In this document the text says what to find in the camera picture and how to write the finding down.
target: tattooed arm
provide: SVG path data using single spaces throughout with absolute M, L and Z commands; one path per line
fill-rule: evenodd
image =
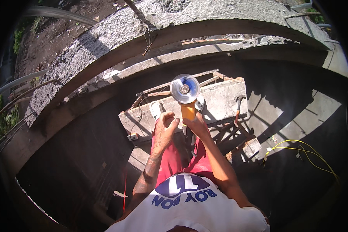
M 144 170 L 133 189 L 133 198 L 124 214 L 116 222 L 125 219 L 155 188 L 162 154 L 174 135 L 179 124 L 179 118 L 174 119 L 172 111 L 160 115 L 155 128 L 154 145 Z

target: power cord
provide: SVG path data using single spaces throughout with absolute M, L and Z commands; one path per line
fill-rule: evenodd
M 165 90 L 165 89 L 168 88 L 168 87 L 170 87 L 170 85 L 166 86 L 165 88 L 163 88 L 162 90 L 158 91 L 157 93 L 155 93 L 154 95 L 151 95 L 151 96 L 155 96 L 156 94 L 162 92 L 163 90 Z M 130 134 L 131 134 L 131 132 L 133 131 L 133 128 L 135 127 L 135 125 L 138 124 L 138 123 L 142 120 L 141 103 L 142 103 L 144 100 L 146 100 L 148 97 L 150 97 L 150 96 L 147 96 L 147 97 L 143 98 L 143 99 L 139 102 L 139 105 L 138 105 L 138 107 L 139 107 L 139 120 L 138 120 L 137 122 L 134 123 L 134 126 L 133 126 L 133 127 L 131 128 L 131 130 L 130 130 Z
M 309 147 L 310 147 L 312 150 L 314 150 L 315 152 L 306 151 L 302 145 L 299 145 L 299 147 L 302 147 L 302 149 L 295 148 L 295 147 L 278 147 L 278 145 L 280 145 L 281 143 L 283 143 L 283 142 L 288 142 L 288 141 L 301 142 L 301 143 L 303 143 L 303 144 L 309 146 Z M 271 150 L 269 150 L 269 151 L 265 154 L 264 159 L 263 159 L 263 165 L 264 165 L 264 166 L 265 166 L 265 161 L 267 160 L 267 155 L 269 154 L 269 152 L 271 152 L 273 149 L 277 149 L 277 148 L 286 148 L 286 149 L 293 149 L 293 150 L 304 151 L 304 153 L 305 153 L 305 155 L 307 156 L 309 162 L 310 162 L 313 166 L 315 166 L 316 168 L 318 168 L 318 169 L 320 169 L 320 170 L 323 170 L 323 171 L 326 171 L 326 172 L 328 172 L 328 173 L 333 174 L 334 177 L 335 177 L 336 182 L 337 182 L 338 184 L 340 184 L 340 183 L 339 183 L 339 176 L 338 176 L 337 174 L 334 173 L 333 169 L 332 169 L 332 168 L 330 167 L 330 165 L 325 161 L 325 159 L 324 159 L 313 147 L 311 147 L 309 144 L 307 144 L 307 143 L 305 143 L 305 142 L 302 142 L 302 141 L 300 141 L 300 140 L 289 139 L 289 140 L 285 140 L 285 141 L 279 142 L 276 146 L 274 146 L 273 148 L 271 148 Z M 317 156 L 329 167 L 330 171 L 329 171 L 329 170 L 326 170 L 326 169 L 323 169 L 323 168 L 320 168 L 319 166 L 315 165 L 315 164 L 310 160 L 310 158 L 308 157 L 307 152 L 317 155 Z

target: gray pipe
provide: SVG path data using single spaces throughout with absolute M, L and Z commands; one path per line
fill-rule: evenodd
M 316 25 L 319 27 L 331 27 L 331 25 L 327 23 L 317 23 Z
M 301 10 L 301 9 L 306 9 L 306 8 L 312 8 L 312 3 L 303 3 L 303 4 L 300 4 L 300 5 L 291 6 L 290 8 L 292 8 L 293 10 Z
M 12 87 L 14 87 L 14 86 L 16 86 L 16 85 L 21 84 L 22 82 L 25 82 L 25 81 L 28 81 L 28 80 L 32 80 L 32 79 L 34 79 L 35 77 L 42 76 L 42 75 L 44 75 L 47 71 L 48 71 L 48 70 L 45 69 L 45 70 L 42 70 L 42 71 L 39 71 L 39 72 L 30 73 L 30 74 L 28 74 L 28 75 L 26 75 L 26 76 L 24 76 L 24 77 L 18 78 L 18 79 L 16 79 L 16 80 L 14 80 L 14 81 L 12 81 L 12 82 L 10 82 L 10 83 L 4 85 L 3 87 L 1 87 L 1 88 L 0 88 L 0 94 L 1 94 L 2 92 L 4 92 L 5 90 L 8 90 L 8 89 L 10 89 L 10 88 L 12 88 Z
M 59 19 L 71 19 L 90 26 L 93 26 L 97 23 L 97 21 L 81 16 L 79 14 L 48 6 L 32 6 L 28 8 L 28 10 L 24 13 L 24 16 L 46 16 Z

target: red shorts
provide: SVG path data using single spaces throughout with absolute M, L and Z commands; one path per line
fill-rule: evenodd
M 155 132 L 152 133 L 151 152 L 154 145 L 154 141 Z M 188 167 L 183 168 L 179 151 L 174 146 L 173 141 L 171 141 L 169 146 L 165 149 L 164 153 L 162 154 L 162 160 L 160 170 L 158 172 L 156 187 L 172 175 L 178 173 L 193 173 L 198 176 L 209 178 L 213 183 L 215 183 L 215 177 L 213 175 L 212 167 L 209 163 L 209 158 L 207 157 L 204 144 L 199 138 L 196 139 L 196 148 L 194 152 L 197 156 L 193 156 Z

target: white shirt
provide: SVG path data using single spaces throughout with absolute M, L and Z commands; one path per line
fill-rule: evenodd
M 174 226 L 197 231 L 269 231 L 263 214 L 254 207 L 240 208 L 208 178 L 176 174 L 161 183 L 112 231 L 165 232 Z

